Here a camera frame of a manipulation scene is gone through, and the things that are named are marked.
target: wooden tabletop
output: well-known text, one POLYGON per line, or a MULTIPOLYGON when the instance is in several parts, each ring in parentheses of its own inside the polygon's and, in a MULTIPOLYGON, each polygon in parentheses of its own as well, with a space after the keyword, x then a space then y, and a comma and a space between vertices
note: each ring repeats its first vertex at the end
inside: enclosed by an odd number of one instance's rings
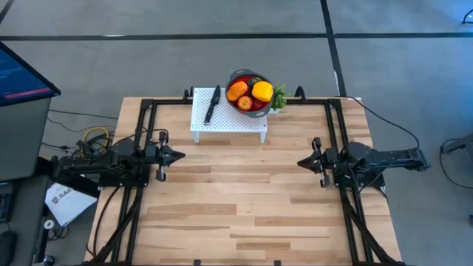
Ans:
MULTIPOLYGON (((134 133, 141 98, 124 98, 115 141, 134 133)), ((342 101, 350 141, 372 145, 364 110, 342 101)), ((337 134, 338 123, 333 110, 337 134)), ((323 106, 286 106, 268 115, 266 143, 259 134, 202 133, 195 144, 191 105, 159 106, 155 128, 169 130, 169 145, 186 154, 168 168, 165 183, 150 177, 140 209, 134 265, 351 265, 340 195, 321 188, 319 175, 296 162, 320 137, 330 147, 323 106)), ((102 191, 93 233, 114 188, 102 191)), ((98 235, 100 249, 116 229, 123 189, 106 209, 98 235)), ((363 190, 368 228, 394 259, 401 259, 387 201, 363 190)), ((362 254, 361 237, 358 252, 362 254)), ((124 259, 128 232, 120 249, 124 259)))

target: table leg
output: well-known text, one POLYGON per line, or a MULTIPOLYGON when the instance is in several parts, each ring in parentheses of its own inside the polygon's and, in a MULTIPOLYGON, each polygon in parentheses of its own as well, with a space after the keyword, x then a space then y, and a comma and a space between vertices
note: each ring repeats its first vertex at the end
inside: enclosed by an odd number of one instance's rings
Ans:
POLYGON ((266 132, 260 132, 259 138, 261 139, 261 143, 264 143, 266 139, 266 132))
POLYGON ((194 137, 194 142, 195 143, 200 142, 200 132, 192 132, 192 136, 194 137))

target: monitor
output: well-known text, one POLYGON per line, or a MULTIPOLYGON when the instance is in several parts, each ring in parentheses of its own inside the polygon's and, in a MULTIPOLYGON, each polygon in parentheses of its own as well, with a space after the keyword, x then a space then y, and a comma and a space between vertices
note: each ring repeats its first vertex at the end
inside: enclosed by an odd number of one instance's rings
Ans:
POLYGON ((0 42, 0 106, 60 94, 58 88, 0 42))

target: gray floor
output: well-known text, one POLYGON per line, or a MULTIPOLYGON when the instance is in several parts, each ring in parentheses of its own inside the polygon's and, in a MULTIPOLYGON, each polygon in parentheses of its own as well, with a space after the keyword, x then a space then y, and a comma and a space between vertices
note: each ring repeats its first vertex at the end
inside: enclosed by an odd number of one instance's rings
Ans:
MULTIPOLYGON (((467 0, 328 0, 335 33, 473 32, 460 25, 467 0)), ((297 0, 15 0, 0 35, 324 32, 319 1, 297 0)), ((452 185, 439 145, 473 132, 473 38, 337 40, 348 95, 415 133, 432 168, 391 170, 387 194, 403 259, 414 265, 470 265, 473 191, 452 185)), ((181 95, 190 86, 224 84, 247 67, 293 92, 337 95, 325 39, 220 41, 9 41, 63 95, 56 109, 118 116, 125 96, 181 95)), ((51 114, 74 129, 113 120, 51 114)), ((375 147, 414 145, 405 133, 368 115, 375 147)), ((80 134, 47 124, 44 141, 72 145, 80 134)), ((44 149, 45 154, 54 151, 44 149)), ((444 157, 450 176, 473 185, 465 152, 444 157)), ((95 210, 71 225, 48 253, 79 263, 95 210)))

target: yellow cable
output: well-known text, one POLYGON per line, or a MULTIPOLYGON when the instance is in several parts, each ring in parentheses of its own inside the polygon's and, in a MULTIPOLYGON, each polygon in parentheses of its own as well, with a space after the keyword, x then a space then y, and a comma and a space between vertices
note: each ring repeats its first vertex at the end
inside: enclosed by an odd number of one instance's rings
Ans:
POLYGON ((108 131, 106 128, 102 127, 102 126, 96 126, 96 127, 93 127, 93 128, 91 128, 91 129, 87 130, 86 133, 84 134, 84 137, 82 137, 82 141, 86 142, 87 136, 89 136, 90 132, 93 132, 93 131, 95 131, 95 130, 103 130, 103 131, 105 131, 106 140, 105 140, 105 145, 103 145, 103 147, 106 147, 107 144, 109 144, 109 137, 110 137, 110 136, 109 136, 109 131, 108 131))

